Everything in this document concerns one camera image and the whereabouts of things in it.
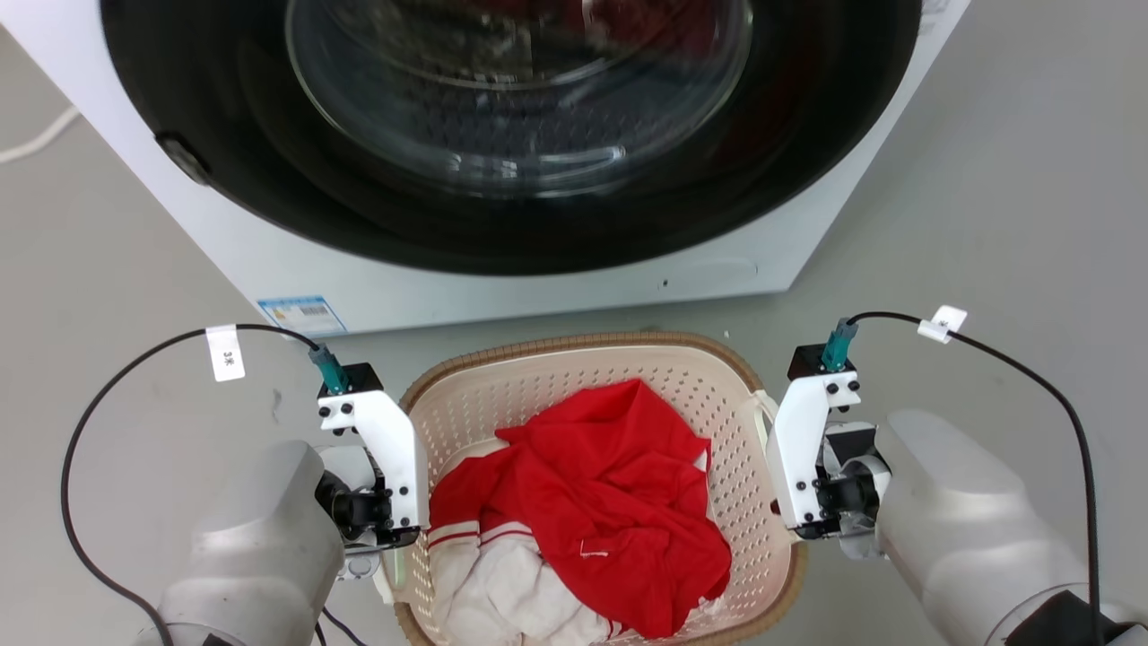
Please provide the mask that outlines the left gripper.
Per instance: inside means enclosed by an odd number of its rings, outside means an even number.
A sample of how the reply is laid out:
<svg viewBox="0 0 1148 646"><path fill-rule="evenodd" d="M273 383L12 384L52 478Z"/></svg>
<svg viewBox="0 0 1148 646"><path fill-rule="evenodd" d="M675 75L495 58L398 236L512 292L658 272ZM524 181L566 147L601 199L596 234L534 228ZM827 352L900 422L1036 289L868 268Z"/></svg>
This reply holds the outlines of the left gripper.
<svg viewBox="0 0 1148 646"><path fill-rule="evenodd" d="M413 491L405 485L390 487L365 447L327 446L319 456L325 473L316 499L344 543L344 565L338 579L373 577L385 568L385 552L408 548L422 534L414 512L398 506Z"/></svg>

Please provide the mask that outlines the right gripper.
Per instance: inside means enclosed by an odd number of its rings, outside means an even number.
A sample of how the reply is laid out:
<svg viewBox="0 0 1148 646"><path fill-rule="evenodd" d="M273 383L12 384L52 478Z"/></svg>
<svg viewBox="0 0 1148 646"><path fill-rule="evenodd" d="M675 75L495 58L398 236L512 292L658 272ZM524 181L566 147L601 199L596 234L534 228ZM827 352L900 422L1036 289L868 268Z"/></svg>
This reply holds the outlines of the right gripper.
<svg viewBox="0 0 1148 646"><path fill-rule="evenodd" d="M793 528L800 540L839 540L850 560L886 560L877 515L892 473L876 447L877 426L829 422L812 483L820 511Z"/></svg>

